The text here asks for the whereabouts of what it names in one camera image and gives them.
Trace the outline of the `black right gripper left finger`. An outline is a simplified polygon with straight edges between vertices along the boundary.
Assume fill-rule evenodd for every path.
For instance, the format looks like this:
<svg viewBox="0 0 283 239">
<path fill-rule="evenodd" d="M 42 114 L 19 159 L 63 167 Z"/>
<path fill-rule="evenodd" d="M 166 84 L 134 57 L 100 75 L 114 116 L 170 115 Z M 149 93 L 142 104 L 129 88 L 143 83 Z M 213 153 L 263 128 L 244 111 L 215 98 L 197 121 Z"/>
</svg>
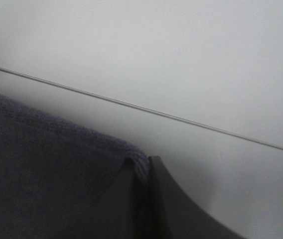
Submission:
<svg viewBox="0 0 283 239">
<path fill-rule="evenodd" d="M 135 164 L 125 159 L 115 181 L 98 202 L 64 232 L 65 239 L 132 239 Z"/>
</svg>

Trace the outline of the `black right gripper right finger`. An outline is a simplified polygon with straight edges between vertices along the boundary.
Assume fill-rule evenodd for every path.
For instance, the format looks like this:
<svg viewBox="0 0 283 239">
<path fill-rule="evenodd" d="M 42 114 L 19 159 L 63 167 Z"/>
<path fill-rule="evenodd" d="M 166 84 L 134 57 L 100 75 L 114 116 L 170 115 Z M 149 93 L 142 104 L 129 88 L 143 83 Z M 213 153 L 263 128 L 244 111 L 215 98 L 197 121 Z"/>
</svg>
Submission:
<svg viewBox="0 0 283 239">
<path fill-rule="evenodd" d="M 150 195 L 160 239 L 241 239 L 201 209 L 177 184 L 159 156 L 149 157 Z"/>
</svg>

